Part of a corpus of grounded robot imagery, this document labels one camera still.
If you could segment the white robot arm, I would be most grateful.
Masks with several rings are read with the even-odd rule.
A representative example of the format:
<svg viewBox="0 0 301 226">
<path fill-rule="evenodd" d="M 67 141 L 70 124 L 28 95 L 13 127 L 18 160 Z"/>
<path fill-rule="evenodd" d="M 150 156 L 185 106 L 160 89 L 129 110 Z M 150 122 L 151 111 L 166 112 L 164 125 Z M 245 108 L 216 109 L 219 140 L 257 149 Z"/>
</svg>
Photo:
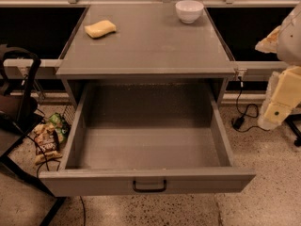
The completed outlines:
<svg viewBox="0 0 301 226">
<path fill-rule="evenodd" d="M 272 72 L 258 118 L 262 129 L 273 130 L 301 103 L 301 3 L 255 49 L 275 53 L 289 65 L 282 73 Z"/>
</svg>

